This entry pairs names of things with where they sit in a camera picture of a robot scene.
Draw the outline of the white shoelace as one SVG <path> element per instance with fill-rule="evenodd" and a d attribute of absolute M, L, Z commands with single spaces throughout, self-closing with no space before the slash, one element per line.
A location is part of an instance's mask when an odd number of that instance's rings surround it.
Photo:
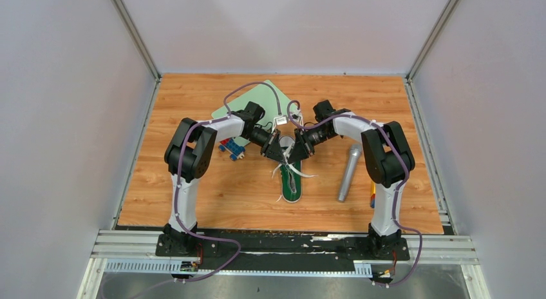
<path fill-rule="evenodd" d="M 281 165 L 283 165 L 282 163 L 278 164 L 273 170 L 272 170 L 272 178 L 276 178 L 277 175 L 279 175 L 279 179 L 280 179 L 280 183 L 281 183 L 281 171 L 280 171 L 280 167 Z M 289 166 L 292 171 L 297 175 L 299 176 L 300 180 L 301 180 L 301 197 L 303 195 L 303 179 L 304 178 L 313 178 L 313 177 L 316 177 L 317 175 L 308 175 L 308 174 L 305 174 L 302 172 L 302 165 L 303 165 L 303 162 L 300 161 L 300 162 L 296 162 L 296 163 L 292 163 L 292 164 L 284 164 L 286 166 Z M 279 195 L 279 198 L 277 199 L 277 202 L 279 202 L 280 200 L 284 200 L 282 198 L 282 183 L 281 183 L 281 191 L 280 191 L 280 195 Z"/>

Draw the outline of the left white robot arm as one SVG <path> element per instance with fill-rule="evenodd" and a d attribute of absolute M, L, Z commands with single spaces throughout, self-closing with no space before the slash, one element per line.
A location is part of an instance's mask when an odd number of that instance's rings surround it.
<path fill-rule="evenodd" d="M 169 221 L 158 238 L 156 255 L 189 256 L 196 251 L 198 188 L 218 142 L 241 137 L 259 146 L 262 156 L 284 161 L 280 131 L 265 130 L 258 123 L 264 114 L 260 105 L 248 102 L 243 110 L 218 119 L 181 120 L 164 155 L 173 181 L 173 205 Z"/>

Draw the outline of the green canvas sneaker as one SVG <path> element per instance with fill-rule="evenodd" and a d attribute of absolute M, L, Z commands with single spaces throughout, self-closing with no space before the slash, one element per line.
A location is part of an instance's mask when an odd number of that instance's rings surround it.
<path fill-rule="evenodd" d="M 288 160 L 288 156 L 295 140 L 284 135 L 279 140 L 285 160 Z M 281 165 L 281 183 L 282 183 L 282 198 L 288 203 L 298 202 L 301 198 L 301 180 L 289 166 Z"/>

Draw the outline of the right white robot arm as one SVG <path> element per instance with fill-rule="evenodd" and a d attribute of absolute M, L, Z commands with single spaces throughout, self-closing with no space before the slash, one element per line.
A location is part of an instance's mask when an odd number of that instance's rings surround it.
<path fill-rule="evenodd" d="M 402 244 L 400 198 L 415 167 L 402 126 L 396 121 L 371 121 L 345 108 L 336 110 L 328 100 L 318 102 L 313 111 L 316 123 L 297 126 L 294 131 L 288 163 L 311 157 L 318 144 L 338 135 L 360 143 L 366 170 L 375 184 L 374 212 L 364 249 L 375 258 L 385 258 Z"/>

